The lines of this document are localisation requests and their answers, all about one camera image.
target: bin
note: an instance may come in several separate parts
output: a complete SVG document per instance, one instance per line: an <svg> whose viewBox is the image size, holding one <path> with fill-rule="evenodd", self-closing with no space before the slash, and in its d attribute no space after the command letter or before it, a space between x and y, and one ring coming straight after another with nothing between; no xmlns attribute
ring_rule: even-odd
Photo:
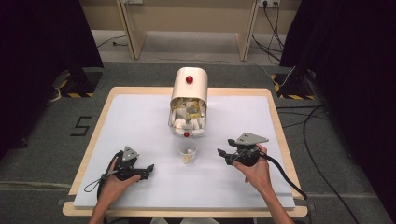
<svg viewBox="0 0 396 224"><path fill-rule="evenodd" d="M177 71L172 91L168 125L172 133L182 137L205 134L207 110L207 73L198 67L182 67Z"/></svg>

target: yellow and black tape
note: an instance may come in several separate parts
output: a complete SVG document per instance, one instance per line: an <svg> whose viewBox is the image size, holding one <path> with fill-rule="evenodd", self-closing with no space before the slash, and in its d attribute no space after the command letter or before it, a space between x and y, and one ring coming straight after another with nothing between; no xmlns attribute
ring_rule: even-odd
<svg viewBox="0 0 396 224"><path fill-rule="evenodd" d="M276 91L276 96L282 99L292 99L292 100L314 100L314 95L309 89L309 86L299 89L298 92L293 92L293 90L288 89L284 86L279 86L276 82L276 75L271 75L271 79L274 81L274 87Z"/></svg>
<svg viewBox="0 0 396 224"><path fill-rule="evenodd" d="M62 97L70 98L82 98L82 97L93 97L93 92L84 92L84 90L73 90L77 89L73 81L69 81L70 74L65 78L60 86Z"/></svg>

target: handheld controller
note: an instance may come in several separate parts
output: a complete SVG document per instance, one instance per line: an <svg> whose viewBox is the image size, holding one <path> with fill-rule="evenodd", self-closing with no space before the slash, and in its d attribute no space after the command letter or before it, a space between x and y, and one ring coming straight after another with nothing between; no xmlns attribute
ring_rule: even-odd
<svg viewBox="0 0 396 224"><path fill-rule="evenodd" d="M131 176L140 175L140 179L149 179L149 174L154 169L154 164L150 165L146 169L135 169L134 164L137 161L139 154L131 149L130 147L125 147L123 151L116 154L118 157L116 165L114 167L115 176L119 180L126 180Z"/></svg>
<svg viewBox="0 0 396 224"><path fill-rule="evenodd" d="M268 142L268 139L253 133L243 133L236 140L228 139L228 144L231 147L236 147L234 154L227 154L219 148L218 153L225 159L227 165L232 165L233 161L239 161L246 166L252 166L256 164L259 157L266 156L262 155L260 149L256 146L256 144L264 142Z"/></svg>

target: red dot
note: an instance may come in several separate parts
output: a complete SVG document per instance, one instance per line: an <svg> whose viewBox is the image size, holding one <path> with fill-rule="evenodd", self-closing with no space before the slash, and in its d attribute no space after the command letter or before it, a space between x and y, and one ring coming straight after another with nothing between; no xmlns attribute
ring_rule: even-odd
<svg viewBox="0 0 396 224"><path fill-rule="evenodd" d="M191 76L186 77L186 82L191 84L194 81L194 79Z"/></svg>

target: wooden table edge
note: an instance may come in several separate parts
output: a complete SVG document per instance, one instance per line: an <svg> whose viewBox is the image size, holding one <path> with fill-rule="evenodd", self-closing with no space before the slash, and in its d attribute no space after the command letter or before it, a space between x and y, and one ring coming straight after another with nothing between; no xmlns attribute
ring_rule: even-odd
<svg viewBox="0 0 396 224"><path fill-rule="evenodd" d="M90 160L92 151L95 147L96 140L101 131L107 111L110 108L111 102L114 97L118 94L172 94L172 87L114 87L111 89L107 96L105 105L102 109L99 120L93 131L90 143L87 146L84 157L78 168L76 178L73 181L73 185L69 190L68 195L77 195L79 186L82 178L87 169L88 162ZM285 164L285 172L289 179L297 186L300 187L297 174L295 172L294 164L291 159L286 137L283 133L280 119L276 111L276 106L272 93L268 89L254 89L254 88L208 88L208 95L242 95L242 96L266 96L270 106L270 113L273 119L274 128L276 131L276 138L281 149L282 158ZM294 199L302 200L303 196L299 194L295 189L291 189L291 193ZM288 210L288 214L291 217L304 217L307 214L306 206L296 206L292 210ZM92 214L92 208L88 209L77 209L73 202L65 202L63 207L63 213L66 216L71 217L85 217ZM128 210L109 210L107 213L113 217L270 217L269 211L251 211L251 210L235 210L235 211L221 211L221 210L189 210L189 211L175 211L175 210L152 210L152 209L128 209Z"/></svg>

